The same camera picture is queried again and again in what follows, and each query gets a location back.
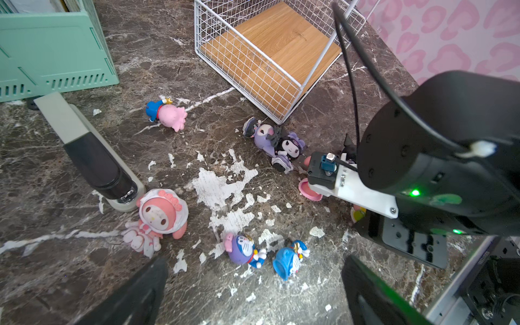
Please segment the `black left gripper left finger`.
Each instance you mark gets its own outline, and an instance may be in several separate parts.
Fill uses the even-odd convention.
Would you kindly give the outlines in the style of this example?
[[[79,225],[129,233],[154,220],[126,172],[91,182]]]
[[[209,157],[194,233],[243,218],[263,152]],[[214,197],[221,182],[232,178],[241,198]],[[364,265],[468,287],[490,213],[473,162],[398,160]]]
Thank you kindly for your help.
[[[167,260],[151,259],[77,324],[155,324],[168,276]]]

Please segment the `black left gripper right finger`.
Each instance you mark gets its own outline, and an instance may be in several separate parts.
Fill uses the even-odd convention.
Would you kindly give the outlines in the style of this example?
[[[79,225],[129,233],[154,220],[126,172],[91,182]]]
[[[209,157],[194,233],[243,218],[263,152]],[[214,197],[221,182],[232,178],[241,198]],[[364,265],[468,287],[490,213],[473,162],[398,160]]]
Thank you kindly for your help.
[[[430,323],[356,256],[345,259],[341,278],[354,324]]]

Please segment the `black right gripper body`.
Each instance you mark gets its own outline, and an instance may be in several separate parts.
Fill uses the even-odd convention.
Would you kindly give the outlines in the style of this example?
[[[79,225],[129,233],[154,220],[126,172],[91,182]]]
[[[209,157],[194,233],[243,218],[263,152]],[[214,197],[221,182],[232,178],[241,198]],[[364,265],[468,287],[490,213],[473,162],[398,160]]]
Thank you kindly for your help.
[[[432,268],[447,268],[448,247],[445,236],[409,230],[399,219],[390,219],[372,211],[367,211],[353,228],[360,236],[394,253]]]

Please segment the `green hat pink figurine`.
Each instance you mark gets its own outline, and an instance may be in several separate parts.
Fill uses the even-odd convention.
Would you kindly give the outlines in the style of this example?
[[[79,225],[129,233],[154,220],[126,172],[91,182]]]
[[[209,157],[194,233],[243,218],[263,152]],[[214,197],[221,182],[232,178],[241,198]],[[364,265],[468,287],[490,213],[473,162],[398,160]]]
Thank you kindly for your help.
[[[306,197],[307,199],[309,199],[311,201],[318,202],[318,201],[321,201],[323,198],[322,194],[319,194],[310,188],[310,183],[307,178],[305,178],[299,182],[298,188],[299,188],[299,192],[304,197]],[[350,209],[350,215],[353,220],[353,223],[357,223],[362,218],[364,218],[364,216],[366,215],[366,209],[364,207],[360,207],[360,206],[357,206],[356,204],[353,204]]]

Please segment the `white hood My Melody figurine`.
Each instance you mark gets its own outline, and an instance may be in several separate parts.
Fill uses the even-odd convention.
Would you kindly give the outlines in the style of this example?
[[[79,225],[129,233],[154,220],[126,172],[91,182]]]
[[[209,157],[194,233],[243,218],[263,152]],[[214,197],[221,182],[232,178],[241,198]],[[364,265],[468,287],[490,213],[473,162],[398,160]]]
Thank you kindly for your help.
[[[128,222],[123,242],[151,258],[161,250],[161,240],[171,235],[178,240],[188,226],[188,205],[173,190],[152,189],[137,201],[139,220]]]

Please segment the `large purple Kuromi doll figurine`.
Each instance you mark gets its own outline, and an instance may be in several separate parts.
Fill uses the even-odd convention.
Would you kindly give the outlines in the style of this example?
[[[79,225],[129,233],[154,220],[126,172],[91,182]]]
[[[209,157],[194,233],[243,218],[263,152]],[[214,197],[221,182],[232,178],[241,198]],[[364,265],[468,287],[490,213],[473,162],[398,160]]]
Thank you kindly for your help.
[[[243,125],[242,135],[245,138],[253,139],[258,149],[274,158],[276,156],[275,148],[282,137],[282,127],[271,126],[252,116]]]

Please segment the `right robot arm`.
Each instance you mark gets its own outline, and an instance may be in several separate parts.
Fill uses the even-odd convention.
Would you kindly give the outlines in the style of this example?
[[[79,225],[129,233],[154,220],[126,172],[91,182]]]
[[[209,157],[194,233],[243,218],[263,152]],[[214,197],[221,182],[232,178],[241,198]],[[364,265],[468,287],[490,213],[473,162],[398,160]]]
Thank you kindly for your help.
[[[397,218],[369,208],[356,231],[442,269],[448,236],[518,236],[519,83],[448,71],[404,101],[430,130],[394,102],[376,113],[357,170],[366,187],[395,198]]]

